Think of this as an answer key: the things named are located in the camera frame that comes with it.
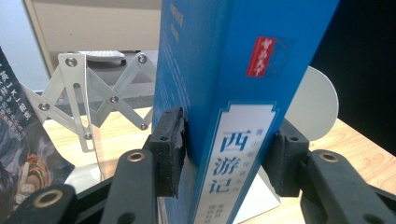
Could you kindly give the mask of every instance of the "blue book cover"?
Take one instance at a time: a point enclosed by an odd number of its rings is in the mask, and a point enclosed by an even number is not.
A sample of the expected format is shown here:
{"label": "blue book cover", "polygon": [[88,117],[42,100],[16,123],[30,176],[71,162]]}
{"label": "blue book cover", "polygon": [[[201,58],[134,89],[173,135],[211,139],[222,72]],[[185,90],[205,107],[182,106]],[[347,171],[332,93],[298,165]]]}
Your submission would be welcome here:
{"label": "blue book cover", "polygon": [[164,222],[233,222],[337,4],[163,0],[153,127],[175,106],[189,120]]}

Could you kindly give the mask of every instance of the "metal screw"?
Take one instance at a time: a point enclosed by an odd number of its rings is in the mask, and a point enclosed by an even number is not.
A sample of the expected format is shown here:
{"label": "metal screw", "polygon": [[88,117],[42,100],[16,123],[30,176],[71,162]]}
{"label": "metal screw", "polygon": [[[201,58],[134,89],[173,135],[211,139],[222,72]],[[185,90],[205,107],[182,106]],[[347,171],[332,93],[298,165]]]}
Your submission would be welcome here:
{"label": "metal screw", "polygon": [[41,103],[38,105],[38,108],[40,108],[40,110],[42,111],[47,111],[50,109],[50,105],[47,103]]}
{"label": "metal screw", "polygon": [[77,59],[75,59],[75,58],[67,58],[66,59],[66,64],[69,67],[76,67],[78,62],[77,62]]}
{"label": "metal screw", "polygon": [[149,126],[147,124],[141,124],[140,130],[146,130]]}
{"label": "metal screw", "polygon": [[118,103],[119,102],[119,97],[117,97],[117,96],[110,97],[110,102],[113,103],[113,104]]}
{"label": "metal screw", "polygon": [[140,54],[140,55],[137,57],[137,60],[138,60],[140,63],[145,63],[145,62],[148,60],[148,57],[146,57],[146,55],[144,55],[144,54]]}
{"label": "metal screw", "polygon": [[91,140],[92,139],[92,134],[91,133],[85,133],[84,138],[86,140]]}

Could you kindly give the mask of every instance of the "white label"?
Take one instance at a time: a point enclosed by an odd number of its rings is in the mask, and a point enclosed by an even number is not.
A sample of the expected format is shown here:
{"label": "white label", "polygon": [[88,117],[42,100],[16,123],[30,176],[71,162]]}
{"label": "white label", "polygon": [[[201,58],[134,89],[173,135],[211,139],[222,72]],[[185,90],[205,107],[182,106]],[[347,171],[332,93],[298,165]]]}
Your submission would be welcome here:
{"label": "white label", "polygon": [[221,113],[194,223],[226,223],[271,128],[274,105],[230,105]]}

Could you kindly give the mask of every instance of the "white metal bracket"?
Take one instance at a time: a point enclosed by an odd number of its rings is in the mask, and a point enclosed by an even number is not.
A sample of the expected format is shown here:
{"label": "white metal bracket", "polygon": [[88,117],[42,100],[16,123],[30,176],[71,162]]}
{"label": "white metal bracket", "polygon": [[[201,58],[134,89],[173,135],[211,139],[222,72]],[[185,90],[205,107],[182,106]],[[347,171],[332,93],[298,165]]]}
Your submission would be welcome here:
{"label": "white metal bracket", "polygon": [[[146,130],[149,127],[152,119],[152,109],[144,118],[141,118],[122,99],[122,95],[138,73],[146,75],[153,82],[155,81],[156,67],[144,53],[138,53],[134,56],[113,88],[107,86],[90,68],[87,69],[84,54],[59,54],[58,60],[59,65],[49,80],[49,85],[41,95],[22,85],[41,123],[44,123],[47,118],[51,118],[76,133],[84,152],[95,151],[92,125],[102,126],[113,108],[120,111],[139,129]],[[105,99],[97,111],[90,109],[88,89],[94,90]],[[55,105],[64,90],[69,99],[72,118]],[[85,125],[81,120],[77,94],[82,95],[88,121],[88,124]]]}

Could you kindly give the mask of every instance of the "wooden table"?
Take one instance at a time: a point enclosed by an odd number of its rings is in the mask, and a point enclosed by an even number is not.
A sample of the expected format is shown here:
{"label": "wooden table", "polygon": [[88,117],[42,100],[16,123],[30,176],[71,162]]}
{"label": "wooden table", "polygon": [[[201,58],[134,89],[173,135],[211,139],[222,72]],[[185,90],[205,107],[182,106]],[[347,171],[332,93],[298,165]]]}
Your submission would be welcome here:
{"label": "wooden table", "polygon": [[[143,116],[149,108],[137,109]],[[58,151],[77,167],[96,163],[95,153],[83,153],[74,133],[53,120],[44,127]],[[118,157],[125,151],[141,148],[150,128],[140,131],[120,113],[111,113],[100,129],[94,129],[97,158],[105,178],[114,174]],[[345,156],[363,179],[380,189],[396,194],[396,158],[338,119],[328,134],[313,141],[310,149],[327,149]],[[244,223],[304,223],[299,198],[282,198],[282,204]]]}
{"label": "wooden table", "polygon": [[[332,129],[311,150],[327,149],[346,157],[370,185],[396,194],[396,158],[338,119]],[[281,198],[282,204],[247,223],[304,223],[300,198]]]}

